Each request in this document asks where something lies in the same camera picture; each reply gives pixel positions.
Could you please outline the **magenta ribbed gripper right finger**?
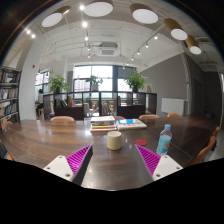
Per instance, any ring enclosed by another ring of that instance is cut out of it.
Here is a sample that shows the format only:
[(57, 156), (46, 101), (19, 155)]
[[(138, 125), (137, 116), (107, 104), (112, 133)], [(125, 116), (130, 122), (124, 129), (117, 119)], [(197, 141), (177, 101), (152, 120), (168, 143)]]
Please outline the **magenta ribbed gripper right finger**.
[(182, 169), (169, 155), (159, 156), (151, 150), (136, 145), (136, 151), (141, 158), (142, 168), (154, 181)]

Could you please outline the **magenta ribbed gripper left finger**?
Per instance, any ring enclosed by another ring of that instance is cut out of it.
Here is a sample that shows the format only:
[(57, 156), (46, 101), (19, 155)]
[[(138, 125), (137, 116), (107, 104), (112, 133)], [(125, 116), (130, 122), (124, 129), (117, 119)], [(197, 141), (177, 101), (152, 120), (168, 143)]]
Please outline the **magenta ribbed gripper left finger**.
[(44, 170), (76, 185), (81, 185), (92, 155), (93, 148), (87, 145), (67, 157), (57, 156), (44, 167)]

